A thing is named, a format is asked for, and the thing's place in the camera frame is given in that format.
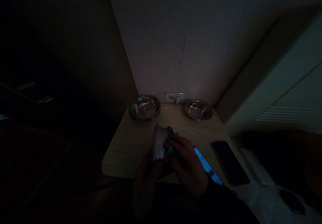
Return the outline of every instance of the fingers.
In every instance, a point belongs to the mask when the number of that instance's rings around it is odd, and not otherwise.
[[[162,160],[155,162],[151,169],[150,179],[153,183],[156,183],[162,171]]]
[[[194,146],[189,139],[186,139],[181,136],[176,136],[174,134],[171,134],[170,138],[176,141],[177,143],[181,144],[182,146],[184,146],[189,152],[192,152],[192,153],[195,152]]]
[[[181,167],[180,163],[178,162],[178,160],[173,156],[170,155],[169,156],[169,161],[173,167],[174,172],[177,174],[177,176],[182,179],[186,176],[186,172],[184,171],[184,169]]]
[[[178,144],[177,142],[175,142],[174,140],[169,139],[168,143],[174,147],[175,150],[177,150],[179,152],[179,154],[184,158],[184,160],[188,160],[191,153],[182,145]]]

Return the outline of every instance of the black smartphone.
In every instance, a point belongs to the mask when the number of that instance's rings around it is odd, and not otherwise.
[[[232,185],[243,185],[250,183],[250,180],[236,159],[236,156],[225,141],[212,142],[218,161],[223,168],[225,175]]]
[[[209,174],[209,176],[212,178],[213,181],[215,181],[217,184],[223,185],[224,183],[219,178],[219,176],[216,174],[214,169],[211,167],[211,165],[208,163],[206,158],[202,155],[202,153],[199,151],[199,149],[195,146],[194,147],[196,154],[198,155],[202,166],[204,167],[204,170]]]

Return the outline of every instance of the stainless steel bowl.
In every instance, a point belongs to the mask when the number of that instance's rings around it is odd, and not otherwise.
[[[206,121],[212,117],[212,108],[201,100],[188,100],[184,108],[190,117],[198,121]]]
[[[160,113],[160,109],[158,98],[152,95],[143,95],[131,103],[128,112],[134,120],[145,122],[154,119]]]

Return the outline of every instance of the person's hand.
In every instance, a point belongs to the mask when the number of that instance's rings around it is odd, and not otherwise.
[[[132,198],[132,211],[137,218],[145,217],[153,206],[155,185],[162,170],[162,160],[151,161],[152,148],[138,165]]]
[[[169,161],[175,173],[194,197],[201,196],[208,187],[208,176],[194,150],[194,146],[189,139],[184,137],[170,135],[170,138],[168,143],[180,153],[185,161],[182,167],[173,155],[169,156]]]

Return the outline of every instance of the wooden table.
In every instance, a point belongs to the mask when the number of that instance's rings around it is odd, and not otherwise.
[[[213,117],[205,122],[190,118],[184,111],[184,105],[161,104],[160,114],[152,121],[137,122],[125,111],[114,137],[105,153],[102,162],[104,175],[123,178],[134,178],[136,168],[144,153],[153,145],[155,123],[162,127],[171,126],[174,132],[191,140],[198,147],[224,184],[231,188],[217,160],[210,142],[226,141],[248,176],[250,173],[237,148],[232,144],[223,123],[213,109]],[[175,173],[160,181],[179,183]]]

